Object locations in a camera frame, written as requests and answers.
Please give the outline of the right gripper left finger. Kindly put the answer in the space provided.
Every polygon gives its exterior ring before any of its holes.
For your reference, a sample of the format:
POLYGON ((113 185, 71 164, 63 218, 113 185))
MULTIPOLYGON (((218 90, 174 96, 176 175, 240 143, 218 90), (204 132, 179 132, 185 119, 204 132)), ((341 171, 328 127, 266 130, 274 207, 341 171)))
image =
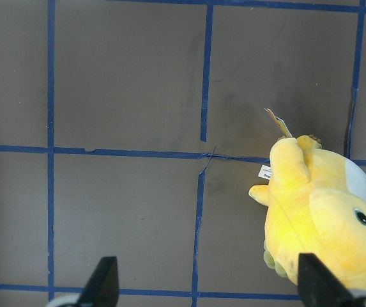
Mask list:
POLYGON ((80 294, 54 298, 46 306, 117 306, 118 301, 118 259, 116 256, 104 256, 80 294))

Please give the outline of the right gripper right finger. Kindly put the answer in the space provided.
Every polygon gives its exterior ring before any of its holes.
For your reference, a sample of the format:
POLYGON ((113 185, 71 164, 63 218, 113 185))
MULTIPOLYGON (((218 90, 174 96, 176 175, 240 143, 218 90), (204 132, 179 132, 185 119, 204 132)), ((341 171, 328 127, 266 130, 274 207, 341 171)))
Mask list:
POLYGON ((299 254, 297 288, 304 306, 366 306, 366 290, 346 288, 313 253, 299 254))

